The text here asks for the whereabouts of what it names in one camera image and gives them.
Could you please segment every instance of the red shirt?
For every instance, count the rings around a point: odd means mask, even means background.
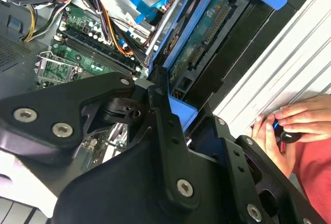
[[[331,139],[298,142],[294,172],[310,204],[331,223]]]

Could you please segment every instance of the ventilation grille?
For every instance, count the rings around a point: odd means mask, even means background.
[[[13,66],[22,57],[29,55],[31,50],[15,43],[4,36],[0,36],[0,72]]]

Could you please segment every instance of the hand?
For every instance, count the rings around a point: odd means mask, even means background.
[[[288,178],[295,164],[295,144],[286,144],[285,153],[281,154],[272,126],[274,121],[275,116],[273,114],[269,115],[264,122],[262,117],[258,116],[249,136],[256,141],[259,147]]]
[[[286,132],[302,132],[301,142],[331,138],[331,96],[324,95],[285,106],[276,113]]]

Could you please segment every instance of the circuit board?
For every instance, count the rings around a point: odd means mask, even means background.
[[[92,37],[98,42],[110,44],[110,42],[106,41],[104,38],[104,35],[101,30],[100,21],[93,18],[90,13],[74,5],[70,5],[66,8],[66,13],[63,17],[63,21],[65,22],[67,28],[71,27],[76,31],[80,31],[88,35],[89,37]]]
[[[108,146],[110,131],[96,133],[84,140],[77,158],[81,161],[81,172],[86,172],[102,163]]]
[[[66,7],[50,49],[44,53],[35,69],[40,88],[115,71],[134,80],[148,74],[134,57],[122,55],[105,40],[95,16],[75,5]]]
[[[170,87],[188,67],[194,67],[198,63],[229,10],[228,0],[211,1],[169,70]]]
[[[56,41],[53,44],[52,52],[59,57],[65,57],[66,60],[79,64],[80,67],[83,69],[83,72],[86,72],[86,74],[90,74],[91,76],[98,76],[115,71],[111,68],[101,65],[100,63],[95,62],[94,60],[85,55],[82,55],[78,51],[75,51],[72,48],[67,47],[66,45],[63,45]]]

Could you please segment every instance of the silver screw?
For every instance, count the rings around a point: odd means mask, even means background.
[[[163,96],[163,91],[160,88],[156,88],[155,91],[156,91],[156,93]]]
[[[308,220],[307,218],[304,218],[304,224],[312,224],[310,220]]]
[[[247,212],[250,217],[252,217],[256,222],[261,222],[262,221],[262,215],[260,211],[258,210],[257,207],[253,204],[248,204],[247,205]]]
[[[179,179],[177,181],[177,189],[184,197],[191,197],[193,195],[193,187],[185,179]]]
[[[67,138],[72,135],[73,128],[67,123],[60,122],[52,127],[52,131],[59,138]]]
[[[19,122],[33,122],[37,119],[38,114],[33,109],[21,108],[14,111],[14,118]]]
[[[246,141],[249,145],[253,145],[253,141],[250,138],[246,138]]]
[[[125,85],[129,85],[130,82],[126,79],[121,79],[121,83],[124,83]]]
[[[223,121],[221,118],[218,119],[219,124],[221,124],[222,126],[225,126],[225,121]]]

